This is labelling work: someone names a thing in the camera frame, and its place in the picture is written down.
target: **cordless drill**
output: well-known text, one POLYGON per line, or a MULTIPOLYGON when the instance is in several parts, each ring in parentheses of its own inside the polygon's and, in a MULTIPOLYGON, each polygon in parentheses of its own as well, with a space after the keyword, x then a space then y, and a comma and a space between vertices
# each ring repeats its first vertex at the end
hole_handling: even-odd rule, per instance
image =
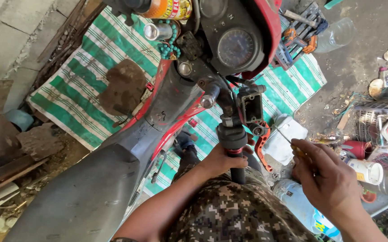
POLYGON ((304 53, 310 54, 317 49, 318 36, 314 35, 310 37, 307 41, 304 41, 297 35, 296 29, 290 25, 283 33, 283 44, 286 47, 289 47, 293 43, 302 47, 302 51, 304 53))

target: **brake fluid can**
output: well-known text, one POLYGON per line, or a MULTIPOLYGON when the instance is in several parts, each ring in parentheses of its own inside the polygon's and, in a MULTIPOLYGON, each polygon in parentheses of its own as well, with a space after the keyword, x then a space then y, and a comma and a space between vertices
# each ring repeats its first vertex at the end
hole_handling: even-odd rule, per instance
POLYGON ((149 19, 186 20, 192 9, 191 0, 152 0, 149 10, 140 15, 149 19))

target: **speedometer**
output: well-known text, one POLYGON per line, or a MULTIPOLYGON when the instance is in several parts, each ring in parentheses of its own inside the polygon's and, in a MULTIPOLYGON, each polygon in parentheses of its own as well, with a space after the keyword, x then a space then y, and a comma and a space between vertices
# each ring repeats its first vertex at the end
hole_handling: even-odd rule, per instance
POLYGON ((249 62, 254 53, 254 40, 241 29, 227 31, 218 43, 218 58, 230 68, 240 68, 249 62))

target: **red throttle grip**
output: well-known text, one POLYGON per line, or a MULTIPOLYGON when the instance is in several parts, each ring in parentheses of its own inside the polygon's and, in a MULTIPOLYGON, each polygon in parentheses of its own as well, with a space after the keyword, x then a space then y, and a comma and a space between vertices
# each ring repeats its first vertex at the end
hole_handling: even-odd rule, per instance
MULTIPOLYGON (((227 155, 229 157, 235 158, 240 157, 242 158, 244 155, 242 154, 243 148, 240 149, 228 149, 227 155)), ((231 181, 237 184, 244 185, 245 184, 245 168, 231 168, 231 181)))

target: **green and white striped tarp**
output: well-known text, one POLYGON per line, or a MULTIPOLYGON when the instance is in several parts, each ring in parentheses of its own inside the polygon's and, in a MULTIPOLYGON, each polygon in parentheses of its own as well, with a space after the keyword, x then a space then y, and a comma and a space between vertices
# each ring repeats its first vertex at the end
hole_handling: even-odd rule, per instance
MULTIPOLYGON (((121 129, 112 128, 115 122, 126 119, 109 115, 98 102, 97 96, 108 85, 104 78, 107 71, 129 58, 144 70, 147 80, 154 83, 160 55, 154 49, 156 42, 143 38, 143 27, 151 21, 136 15, 132 17, 135 24, 128 27, 123 16, 116 18, 107 7, 86 32, 82 46, 29 97, 33 107, 90 150, 121 129)), ((326 83, 312 55, 302 57, 287 72, 281 68, 267 68, 257 78, 257 84, 267 86, 263 94, 267 122, 282 113, 292 115, 326 83)), ((196 148, 200 159, 218 143, 215 127, 220 122, 220 113, 219 107, 202 112, 195 117, 199 123, 197 127, 190 127, 190 131, 199 137, 196 148)), ((166 188, 178 167, 179 158, 170 151, 157 183, 152 185, 147 181, 145 192, 154 195, 166 188)))

